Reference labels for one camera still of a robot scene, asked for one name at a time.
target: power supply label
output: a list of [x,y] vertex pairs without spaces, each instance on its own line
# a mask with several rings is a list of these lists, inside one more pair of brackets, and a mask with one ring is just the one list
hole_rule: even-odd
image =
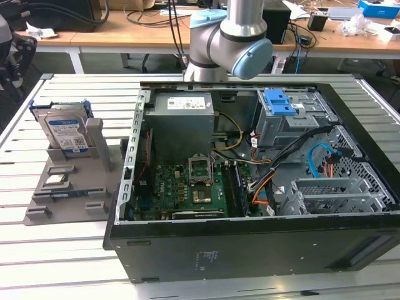
[[206,109],[206,100],[204,97],[170,97],[167,109]]

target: hard drive label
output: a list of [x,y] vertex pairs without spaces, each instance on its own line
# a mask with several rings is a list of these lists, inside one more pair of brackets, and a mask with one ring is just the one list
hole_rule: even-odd
[[85,152],[88,144],[78,129],[78,120],[53,120],[48,122],[54,138],[62,150],[72,153]]

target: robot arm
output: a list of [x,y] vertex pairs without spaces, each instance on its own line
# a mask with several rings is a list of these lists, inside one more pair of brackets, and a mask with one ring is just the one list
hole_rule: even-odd
[[257,76],[267,65],[273,45],[265,38],[264,0],[228,0],[227,12],[199,11],[191,16],[190,62],[185,81],[227,81]]

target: white box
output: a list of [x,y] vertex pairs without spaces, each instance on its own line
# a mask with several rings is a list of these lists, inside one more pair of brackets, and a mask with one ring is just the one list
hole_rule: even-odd
[[396,27],[385,27],[378,32],[379,39],[384,42],[400,41],[400,29]]
[[400,29],[400,19],[394,19],[390,26]]

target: aluminum extrusion table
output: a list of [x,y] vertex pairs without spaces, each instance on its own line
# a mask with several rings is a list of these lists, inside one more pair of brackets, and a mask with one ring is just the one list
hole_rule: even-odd
[[[177,75],[72,74],[41,79],[0,137],[0,299],[394,299],[400,294],[400,246],[358,272],[132,285],[114,251],[102,249],[106,222],[22,224],[48,155],[40,125],[26,110],[33,97],[86,98],[103,118],[108,144],[129,134],[140,81]],[[400,116],[351,75],[264,75],[265,83],[330,83],[400,170]]]

